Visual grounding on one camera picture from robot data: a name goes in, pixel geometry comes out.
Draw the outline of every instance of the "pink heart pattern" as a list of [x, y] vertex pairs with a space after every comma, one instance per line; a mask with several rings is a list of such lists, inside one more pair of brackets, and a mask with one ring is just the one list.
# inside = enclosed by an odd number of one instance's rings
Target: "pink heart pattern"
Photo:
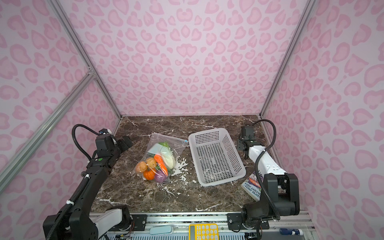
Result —
[[305, 3], [62, 1], [125, 115], [259, 113]]
[[[26, 116], [24, 111], [15, 114], [19, 118]], [[102, 128], [114, 129], [118, 123], [94, 81], [0, 195], [1, 239], [44, 238], [42, 224], [45, 217], [56, 214], [63, 205], [63, 198], [64, 201], [68, 200], [76, 190], [81, 180], [79, 174], [88, 161], [70, 140], [72, 126], [77, 123], [83, 123], [96, 131]], [[92, 153], [96, 149], [95, 135], [82, 128], [76, 130], [76, 135], [87, 152]], [[23, 225], [23, 230], [17, 227], [19, 224]]]
[[87, 72], [45, 1], [1, 9], [0, 172]]
[[265, 116], [320, 239], [384, 238], [383, 16], [374, 1], [320, 1]]

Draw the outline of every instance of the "white basket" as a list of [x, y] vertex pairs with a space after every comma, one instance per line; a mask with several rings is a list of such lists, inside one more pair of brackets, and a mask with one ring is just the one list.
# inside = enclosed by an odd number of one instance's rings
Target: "white basket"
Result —
[[245, 176], [245, 167], [224, 128], [196, 132], [188, 137], [199, 183], [214, 186]]

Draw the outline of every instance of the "marble table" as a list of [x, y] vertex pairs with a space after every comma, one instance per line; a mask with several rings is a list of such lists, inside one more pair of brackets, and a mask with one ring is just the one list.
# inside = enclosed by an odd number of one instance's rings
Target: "marble table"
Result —
[[[124, 117], [116, 137], [129, 135], [134, 146], [119, 158], [100, 188], [92, 211], [103, 212], [122, 204], [127, 204], [130, 212], [240, 211], [243, 204], [253, 201], [240, 186], [253, 172], [253, 162], [244, 160], [242, 152], [239, 154], [247, 170], [245, 177], [211, 187], [199, 184], [189, 146], [180, 156], [176, 164], [178, 174], [171, 177], [169, 184], [144, 181], [134, 167], [145, 153], [152, 132], [187, 140], [191, 133], [223, 127], [236, 145], [240, 127], [255, 120], [256, 116]], [[259, 124], [255, 126], [255, 135], [266, 144]]]

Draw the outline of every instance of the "blue marker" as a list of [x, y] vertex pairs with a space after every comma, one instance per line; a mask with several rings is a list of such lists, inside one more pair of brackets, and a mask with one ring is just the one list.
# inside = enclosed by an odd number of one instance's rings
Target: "blue marker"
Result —
[[280, 228], [280, 234], [282, 235], [304, 235], [301, 229], [292, 228]]

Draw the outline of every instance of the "calculator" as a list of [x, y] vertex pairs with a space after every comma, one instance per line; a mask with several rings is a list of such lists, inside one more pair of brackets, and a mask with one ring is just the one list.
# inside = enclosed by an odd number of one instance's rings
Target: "calculator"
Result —
[[189, 240], [219, 240], [217, 224], [200, 223], [189, 225]]

